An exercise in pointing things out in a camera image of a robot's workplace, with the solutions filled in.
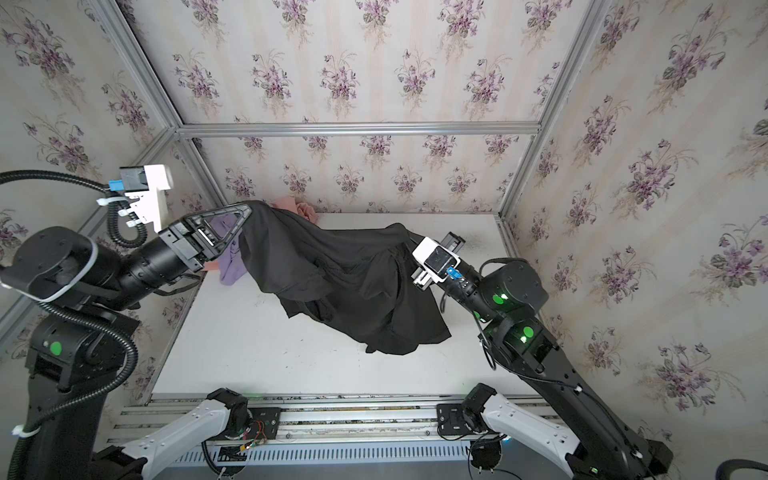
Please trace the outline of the black cloth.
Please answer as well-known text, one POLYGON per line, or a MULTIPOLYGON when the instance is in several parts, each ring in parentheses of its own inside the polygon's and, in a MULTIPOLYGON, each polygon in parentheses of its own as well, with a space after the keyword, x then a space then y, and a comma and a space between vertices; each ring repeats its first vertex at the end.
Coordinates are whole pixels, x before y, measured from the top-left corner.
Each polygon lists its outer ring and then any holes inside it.
POLYGON ((369 353, 407 355, 450 338, 434 295, 412 280, 420 235, 400 223, 326 230, 262 201, 248 206, 243 263, 287 316, 306 315, 369 353))

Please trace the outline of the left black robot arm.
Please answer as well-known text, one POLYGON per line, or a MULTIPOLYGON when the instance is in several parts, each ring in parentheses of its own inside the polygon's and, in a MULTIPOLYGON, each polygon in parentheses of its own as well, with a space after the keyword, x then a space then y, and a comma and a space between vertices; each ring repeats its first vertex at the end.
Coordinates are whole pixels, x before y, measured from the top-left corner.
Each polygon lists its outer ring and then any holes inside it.
POLYGON ((129 311, 150 295, 181 292, 198 282, 239 235, 251 209, 234 204, 166 221, 170 175, 161 165, 125 167, 107 184, 45 170, 12 170, 3 183, 49 180, 95 190, 108 210, 108 232, 129 249, 122 256, 66 227, 25 240, 1 283, 32 300, 45 318, 30 337, 29 405, 16 439, 11 479, 150 479, 195 446, 223 436, 246 437, 247 400, 220 388, 191 413, 145 440, 94 448, 107 396, 135 371, 138 323, 129 311))

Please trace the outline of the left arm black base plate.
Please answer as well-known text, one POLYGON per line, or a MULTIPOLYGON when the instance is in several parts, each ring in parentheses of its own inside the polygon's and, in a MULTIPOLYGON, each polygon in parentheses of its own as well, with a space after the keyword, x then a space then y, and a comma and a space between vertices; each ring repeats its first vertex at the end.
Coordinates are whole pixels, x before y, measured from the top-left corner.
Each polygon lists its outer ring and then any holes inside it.
POLYGON ((249 407, 238 440, 266 442, 277 438, 282 410, 279 407, 249 407))

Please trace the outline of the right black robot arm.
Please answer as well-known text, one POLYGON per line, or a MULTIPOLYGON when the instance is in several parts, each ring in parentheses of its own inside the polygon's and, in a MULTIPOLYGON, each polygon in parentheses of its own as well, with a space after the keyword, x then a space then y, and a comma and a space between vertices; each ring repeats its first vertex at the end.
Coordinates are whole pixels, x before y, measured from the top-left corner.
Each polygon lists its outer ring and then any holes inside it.
POLYGON ((451 256, 438 270, 437 285, 472 314, 490 363, 531 386, 564 424, 524 413, 484 384, 465 397, 467 420, 524 444, 572 479, 658 479, 666 474, 671 449, 632 431, 538 319, 548 294, 535 269, 517 258, 497 263, 498 269, 483 276, 451 256))

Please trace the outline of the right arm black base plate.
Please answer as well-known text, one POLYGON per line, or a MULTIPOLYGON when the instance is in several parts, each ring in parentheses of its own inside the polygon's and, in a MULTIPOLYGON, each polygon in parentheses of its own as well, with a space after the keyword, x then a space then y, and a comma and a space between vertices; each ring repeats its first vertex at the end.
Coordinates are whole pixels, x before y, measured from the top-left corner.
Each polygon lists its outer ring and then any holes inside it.
POLYGON ((460 403, 440 403, 436 405, 437 433, 441 438, 455 440, 476 434, 466 421, 460 403))

